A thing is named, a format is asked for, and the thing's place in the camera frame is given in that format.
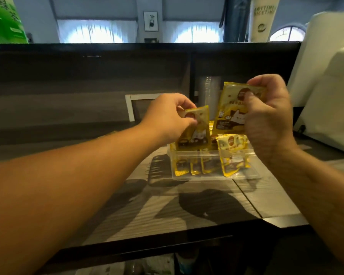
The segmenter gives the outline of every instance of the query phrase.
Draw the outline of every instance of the window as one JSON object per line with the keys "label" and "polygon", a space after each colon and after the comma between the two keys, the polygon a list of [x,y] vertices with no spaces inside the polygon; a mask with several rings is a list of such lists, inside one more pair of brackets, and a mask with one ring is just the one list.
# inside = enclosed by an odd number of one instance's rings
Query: window
{"label": "window", "polygon": [[61,43],[136,42],[136,21],[58,20]]}
{"label": "window", "polygon": [[166,21],[164,42],[222,42],[223,27],[219,22]]}
{"label": "window", "polygon": [[303,41],[306,32],[295,26],[284,27],[270,37],[270,41]]}

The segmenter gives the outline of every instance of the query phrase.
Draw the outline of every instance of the hand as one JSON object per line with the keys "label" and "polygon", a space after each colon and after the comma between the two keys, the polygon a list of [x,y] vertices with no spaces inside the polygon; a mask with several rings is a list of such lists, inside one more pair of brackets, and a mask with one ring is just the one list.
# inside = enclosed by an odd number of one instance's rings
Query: hand
{"label": "hand", "polygon": [[271,158],[298,148],[293,137],[293,109],[284,80],[277,74],[259,75],[247,82],[267,88],[266,102],[251,92],[245,95],[248,108],[245,130],[257,156],[270,164]]}
{"label": "hand", "polygon": [[158,145],[177,141],[190,125],[197,125],[193,118],[181,118],[177,111],[196,108],[190,99],[180,93],[164,93],[152,101],[141,126],[157,136]]}

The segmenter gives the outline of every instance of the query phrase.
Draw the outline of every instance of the yellow pouch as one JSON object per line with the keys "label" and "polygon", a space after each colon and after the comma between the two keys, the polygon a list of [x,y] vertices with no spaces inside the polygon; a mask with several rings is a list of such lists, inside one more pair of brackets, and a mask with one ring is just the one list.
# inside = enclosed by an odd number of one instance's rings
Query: yellow pouch
{"label": "yellow pouch", "polygon": [[209,106],[187,109],[178,112],[181,118],[194,118],[196,127],[188,127],[176,142],[179,151],[193,151],[211,145],[209,133]]}
{"label": "yellow pouch", "polygon": [[211,156],[207,156],[210,154],[212,149],[204,148],[200,150],[201,153],[201,170],[203,174],[209,174],[214,172],[220,168],[219,160],[214,160]]}
{"label": "yellow pouch", "polygon": [[217,137],[219,155],[223,174],[230,177],[239,171],[239,168],[249,166],[243,153],[245,143],[241,135],[224,134]]}
{"label": "yellow pouch", "polygon": [[190,170],[192,175],[201,174],[201,163],[198,158],[190,159]]}
{"label": "yellow pouch", "polygon": [[245,93],[251,91],[260,99],[264,99],[265,89],[265,87],[248,84],[224,82],[214,120],[213,134],[245,134],[244,124],[248,112],[243,103]]}
{"label": "yellow pouch", "polygon": [[[170,144],[170,149],[171,151],[176,151],[175,143]],[[177,177],[188,174],[190,172],[188,161],[186,159],[178,158],[178,156],[172,158],[172,167],[174,170],[174,174]]]}

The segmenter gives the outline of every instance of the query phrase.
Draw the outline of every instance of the window curtain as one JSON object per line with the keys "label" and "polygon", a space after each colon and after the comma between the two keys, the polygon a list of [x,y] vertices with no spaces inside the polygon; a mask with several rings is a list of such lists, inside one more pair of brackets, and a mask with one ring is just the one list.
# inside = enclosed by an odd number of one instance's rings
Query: window curtain
{"label": "window curtain", "polygon": [[61,43],[135,43],[136,21],[58,20]]}
{"label": "window curtain", "polygon": [[223,42],[219,22],[165,21],[163,42]]}

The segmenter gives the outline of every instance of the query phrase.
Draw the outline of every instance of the green box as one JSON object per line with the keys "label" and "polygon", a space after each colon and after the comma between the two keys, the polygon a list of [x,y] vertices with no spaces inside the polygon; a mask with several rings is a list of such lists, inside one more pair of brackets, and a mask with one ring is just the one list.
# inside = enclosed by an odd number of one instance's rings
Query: green box
{"label": "green box", "polygon": [[28,43],[13,0],[0,0],[0,43]]}

